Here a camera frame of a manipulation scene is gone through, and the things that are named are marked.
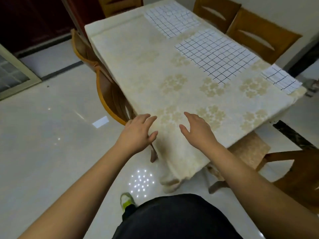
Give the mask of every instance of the black grid lines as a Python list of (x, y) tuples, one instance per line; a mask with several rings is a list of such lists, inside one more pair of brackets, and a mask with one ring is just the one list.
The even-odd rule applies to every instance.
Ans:
[(265, 69), (262, 72), (262, 76), (283, 90), (286, 94), (292, 93), (302, 85), (301, 82), (291, 77), (276, 64), (273, 64), (268, 69)]
[(146, 11), (145, 17), (167, 38), (200, 24), (191, 11), (178, 3), (151, 8)]
[(199, 31), (175, 47), (218, 83), (232, 80), (259, 60), (248, 49), (212, 29)]

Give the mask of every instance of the hand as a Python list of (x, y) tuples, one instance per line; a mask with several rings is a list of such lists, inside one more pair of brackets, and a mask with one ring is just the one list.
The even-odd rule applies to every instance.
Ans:
[(138, 115), (133, 120), (129, 120), (116, 141), (115, 146), (128, 153), (129, 156), (143, 151), (156, 139), (158, 134), (158, 131), (155, 131), (148, 136), (149, 128), (157, 119), (157, 116), (150, 116), (150, 114), (143, 114)]
[(188, 112), (184, 112), (184, 114), (189, 121), (190, 130), (188, 131), (182, 124), (180, 124), (179, 127), (182, 134), (193, 147), (203, 152), (205, 148), (211, 148), (212, 146), (219, 144), (211, 130), (211, 127), (203, 118)]

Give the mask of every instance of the forearm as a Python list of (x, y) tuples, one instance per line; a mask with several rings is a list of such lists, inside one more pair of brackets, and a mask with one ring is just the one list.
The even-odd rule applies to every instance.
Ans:
[(269, 238), (318, 238), (319, 220), (220, 144), (203, 149), (238, 201)]
[(106, 193), (130, 155), (112, 147), (21, 236), (22, 239), (83, 238)]

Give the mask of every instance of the green sneaker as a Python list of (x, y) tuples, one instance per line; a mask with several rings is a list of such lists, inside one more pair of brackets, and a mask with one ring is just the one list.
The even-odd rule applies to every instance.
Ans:
[(133, 197), (131, 196), (130, 193), (127, 193), (127, 192), (121, 194), (120, 203), (121, 203), (121, 207), (122, 207), (123, 212), (125, 211), (125, 208), (127, 206), (129, 206), (129, 205), (135, 205), (136, 206)]

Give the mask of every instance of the left hand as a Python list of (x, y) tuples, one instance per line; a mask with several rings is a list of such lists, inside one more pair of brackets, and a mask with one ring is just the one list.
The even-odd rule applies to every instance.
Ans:
[(158, 131), (155, 131), (148, 136), (149, 128), (157, 119), (157, 116), (150, 116), (150, 114), (143, 114), (138, 115), (133, 120), (129, 120), (116, 141), (115, 146), (130, 156), (143, 151), (156, 139), (158, 134)]

